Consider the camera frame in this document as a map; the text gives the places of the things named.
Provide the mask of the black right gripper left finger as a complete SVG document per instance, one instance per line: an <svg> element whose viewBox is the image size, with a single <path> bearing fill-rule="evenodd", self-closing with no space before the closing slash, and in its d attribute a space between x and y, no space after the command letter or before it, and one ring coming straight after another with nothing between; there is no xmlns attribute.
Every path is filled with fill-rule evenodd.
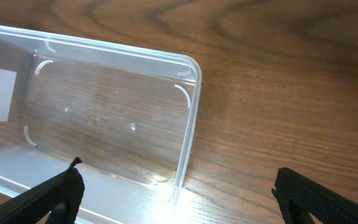
<svg viewBox="0 0 358 224"><path fill-rule="evenodd" d="M83 178L74 158L64 172L0 204L0 224L74 223L85 191Z"/></svg>

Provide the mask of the clear plastic container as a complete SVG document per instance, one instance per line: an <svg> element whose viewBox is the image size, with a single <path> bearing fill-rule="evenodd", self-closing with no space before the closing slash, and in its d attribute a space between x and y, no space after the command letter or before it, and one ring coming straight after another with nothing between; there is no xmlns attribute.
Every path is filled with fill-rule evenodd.
<svg viewBox="0 0 358 224"><path fill-rule="evenodd" d="M79 157L78 223L180 223L201 80L186 55L0 26L0 194Z"/></svg>

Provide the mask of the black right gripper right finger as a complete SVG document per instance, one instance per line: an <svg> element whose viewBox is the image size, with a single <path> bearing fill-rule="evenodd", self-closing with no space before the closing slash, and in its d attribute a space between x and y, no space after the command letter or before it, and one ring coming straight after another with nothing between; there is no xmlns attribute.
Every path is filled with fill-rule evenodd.
<svg viewBox="0 0 358 224"><path fill-rule="evenodd" d="M358 204L287 167L279 168L272 189L286 224L358 224Z"/></svg>

